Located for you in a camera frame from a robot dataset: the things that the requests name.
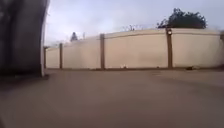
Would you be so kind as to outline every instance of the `ground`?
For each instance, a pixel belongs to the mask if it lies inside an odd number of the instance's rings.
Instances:
[[[5,128],[224,127],[222,71],[48,73],[0,91]]]

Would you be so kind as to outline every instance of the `wall pillar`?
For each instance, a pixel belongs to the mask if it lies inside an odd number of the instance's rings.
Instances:
[[[47,58],[47,48],[46,47],[44,47],[44,55],[43,55],[43,57],[44,57],[44,69],[46,69],[46,65],[47,65],[47,60],[46,60],[46,58]]]
[[[100,65],[105,69],[105,35],[100,34]]]
[[[168,68],[173,68],[173,46],[172,46],[172,29],[166,28],[167,51],[168,51]]]
[[[63,68],[63,44],[59,44],[59,68]]]

